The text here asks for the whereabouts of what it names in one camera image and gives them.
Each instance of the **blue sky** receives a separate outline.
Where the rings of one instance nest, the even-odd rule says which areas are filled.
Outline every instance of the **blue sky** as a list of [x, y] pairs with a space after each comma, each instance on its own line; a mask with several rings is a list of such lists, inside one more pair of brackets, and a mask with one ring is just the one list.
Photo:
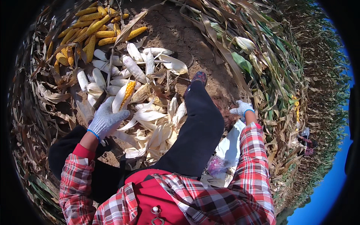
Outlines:
[[[345, 49], [343, 49], [343, 51], [345, 55], [348, 55]], [[352, 77], [352, 81], [349, 81], [350, 87], [352, 87], [354, 85], [354, 76], [351, 67], [349, 67], [348, 76]], [[344, 170], [345, 161], [347, 151], [352, 143], [348, 126], [345, 127], [345, 133], [348, 135], [343, 140], [343, 144], [339, 146], [342, 150], [336, 153], [332, 169], [325, 175], [320, 186], [314, 188], [314, 193], [311, 195], [311, 202], [303, 208], [297, 208], [294, 214], [287, 218], [288, 225], [320, 224], [330, 211], [346, 179]]]

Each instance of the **leg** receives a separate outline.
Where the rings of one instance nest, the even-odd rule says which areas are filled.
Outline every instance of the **leg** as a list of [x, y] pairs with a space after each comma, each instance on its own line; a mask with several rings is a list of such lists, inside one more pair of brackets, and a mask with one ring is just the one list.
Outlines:
[[[72, 153], [76, 145], [85, 135], [86, 129], [77, 125], [68, 135], [53, 144], [49, 149], [49, 167], [55, 177], [61, 180], [61, 172], [63, 170], [65, 160]], [[98, 158], [107, 150], [102, 145], [96, 149], [96, 156]], [[96, 202], [102, 203], [110, 198], [119, 189], [118, 184], [122, 172], [120, 168], [110, 166], [95, 159], [95, 168], [92, 173], [92, 198]]]
[[193, 81], [187, 90], [188, 118], [174, 145], [153, 168], [201, 177], [224, 132], [224, 119], [201, 81]]

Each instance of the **glove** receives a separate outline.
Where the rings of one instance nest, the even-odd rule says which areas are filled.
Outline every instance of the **glove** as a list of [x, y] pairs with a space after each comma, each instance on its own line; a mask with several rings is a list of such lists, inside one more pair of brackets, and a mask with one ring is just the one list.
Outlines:
[[244, 117], [245, 112], [248, 110], [251, 110], [255, 113], [254, 109], [249, 103], [243, 102], [241, 100], [236, 101], [236, 103], [238, 104], [239, 107], [235, 109], [230, 109], [231, 114], [238, 114], [240, 117]]
[[112, 134], [119, 126], [121, 121], [126, 119], [130, 112], [128, 110], [121, 110], [117, 113], [112, 113], [111, 105], [115, 97], [109, 97], [99, 109], [95, 112], [95, 116], [87, 131], [92, 132], [101, 142], [106, 136]]

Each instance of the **person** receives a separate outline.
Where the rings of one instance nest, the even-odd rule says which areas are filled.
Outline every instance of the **person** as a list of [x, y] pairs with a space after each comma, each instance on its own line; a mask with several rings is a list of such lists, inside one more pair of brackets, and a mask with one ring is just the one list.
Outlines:
[[[218, 188], [199, 181], [224, 131], [206, 81], [204, 72], [194, 75], [184, 94], [187, 120], [174, 145], [150, 167], [124, 172], [96, 159], [104, 150], [99, 141], [130, 114], [111, 113], [112, 97], [96, 111], [86, 132], [75, 128], [64, 143], [50, 148], [50, 169], [61, 174], [59, 204], [67, 224], [275, 225], [262, 129], [248, 103], [237, 101], [239, 107], [231, 110], [245, 117], [246, 127], [230, 185]], [[95, 208], [93, 200], [101, 205]]]

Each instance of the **plaid shirt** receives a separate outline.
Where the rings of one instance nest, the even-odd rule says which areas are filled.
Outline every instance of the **plaid shirt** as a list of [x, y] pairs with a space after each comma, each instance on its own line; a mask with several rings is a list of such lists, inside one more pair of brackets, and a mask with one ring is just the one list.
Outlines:
[[[240, 136], [241, 157], [227, 188], [206, 185], [173, 173], [152, 174], [172, 197], [190, 224], [272, 224], [273, 199], [262, 131], [254, 123]], [[59, 204], [68, 224], [136, 224], [132, 183], [125, 184], [98, 209], [88, 198], [95, 162], [70, 154], [61, 174]]]

